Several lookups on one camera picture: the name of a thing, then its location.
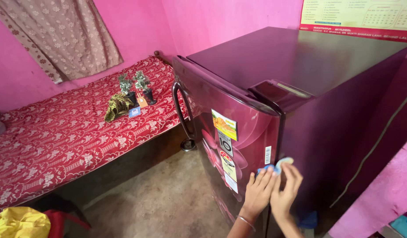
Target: human hand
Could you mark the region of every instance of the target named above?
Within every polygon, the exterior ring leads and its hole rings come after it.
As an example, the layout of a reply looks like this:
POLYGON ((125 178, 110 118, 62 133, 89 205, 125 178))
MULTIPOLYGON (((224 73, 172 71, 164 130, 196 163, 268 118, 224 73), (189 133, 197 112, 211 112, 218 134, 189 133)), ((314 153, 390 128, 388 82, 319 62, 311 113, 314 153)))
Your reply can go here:
POLYGON ((271 211, 277 223, 289 218, 290 207, 296 198, 297 190, 303 180, 302 175, 295 166, 282 163, 281 169, 284 171, 287 179, 285 188, 283 191, 280 191, 281 176, 278 176, 270 198, 271 211))
POLYGON ((256 178, 255 174, 251 173, 249 183, 246 186, 244 204, 239 216, 253 223, 268 205, 276 179, 277 174, 272 167, 269 167, 267 170, 261 169, 256 178))

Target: refrigerator top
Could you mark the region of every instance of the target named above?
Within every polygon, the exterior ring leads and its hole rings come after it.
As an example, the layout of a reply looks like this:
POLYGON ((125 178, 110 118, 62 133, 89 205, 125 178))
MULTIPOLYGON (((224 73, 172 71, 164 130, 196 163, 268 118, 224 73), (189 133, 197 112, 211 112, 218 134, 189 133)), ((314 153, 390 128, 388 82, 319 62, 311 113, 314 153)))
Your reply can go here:
POLYGON ((318 96, 405 48, 407 43, 266 27, 187 58, 242 89, 275 80, 318 96))

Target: red bedsheet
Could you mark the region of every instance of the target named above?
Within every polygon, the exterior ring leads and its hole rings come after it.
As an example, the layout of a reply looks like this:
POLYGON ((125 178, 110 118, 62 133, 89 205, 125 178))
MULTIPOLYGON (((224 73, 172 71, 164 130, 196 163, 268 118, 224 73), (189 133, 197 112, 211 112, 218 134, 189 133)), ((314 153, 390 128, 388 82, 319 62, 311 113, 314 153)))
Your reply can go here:
POLYGON ((113 75, 1 116, 0 210, 36 198, 125 154, 179 124, 171 95, 174 72, 148 57, 113 75), (118 76, 142 70, 155 105, 104 122, 118 76))

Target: maroon refrigerator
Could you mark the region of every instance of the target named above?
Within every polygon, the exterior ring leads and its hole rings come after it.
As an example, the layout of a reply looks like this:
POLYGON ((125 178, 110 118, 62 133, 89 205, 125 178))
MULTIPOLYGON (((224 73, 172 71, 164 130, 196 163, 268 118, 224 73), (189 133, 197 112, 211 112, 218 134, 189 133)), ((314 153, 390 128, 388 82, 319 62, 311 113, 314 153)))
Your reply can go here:
MULTIPOLYGON (((250 173, 287 156, 304 177, 292 212, 303 219, 316 211, 327 231, 360 195, 329 208, 406 53, 406 43, 267 27, 174 57, 173 96, 177 106, 177 95, 186 98, 190 121, 179 115, 230 225, 250 173)), ((255 227, 255 237, 280 234, 269 208, 255 227)))

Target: yellow bag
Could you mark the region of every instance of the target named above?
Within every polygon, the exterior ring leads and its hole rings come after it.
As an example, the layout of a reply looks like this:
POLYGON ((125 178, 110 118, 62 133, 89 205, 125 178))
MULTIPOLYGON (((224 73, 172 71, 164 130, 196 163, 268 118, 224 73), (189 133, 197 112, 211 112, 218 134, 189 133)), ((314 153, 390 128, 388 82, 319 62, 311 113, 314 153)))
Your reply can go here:
POLYGON ((47 238, 51 222, 32 208, 4 208, 0 213, 0 238, 47 238))

